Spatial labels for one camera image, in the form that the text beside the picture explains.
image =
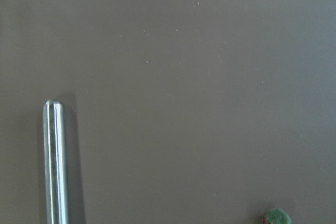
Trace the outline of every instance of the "green fuzzy ball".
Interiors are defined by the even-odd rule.
[[[266,224],[292,224],[292,220],[289,218],[282,209],[269,209],[264,216]]]

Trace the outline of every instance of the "green object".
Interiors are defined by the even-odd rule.
[[[282,209],[269,209],[263,218],[263,224],[292,224],[289,215]]]

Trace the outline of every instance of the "shiny metallic cylinder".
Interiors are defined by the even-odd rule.
[[[64,109],[61,102],[46,102],[43,128],[47,223],[69,224]]]

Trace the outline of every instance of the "metal rod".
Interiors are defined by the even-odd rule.
[[[43,128],[47,223],[69,224],[64,109],[61,102],[46,102]]]

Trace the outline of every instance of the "gray surface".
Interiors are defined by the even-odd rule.
[[[72,223],[334,223],[335,1],[0,0],[1,222],[45,222],[59,98]]]

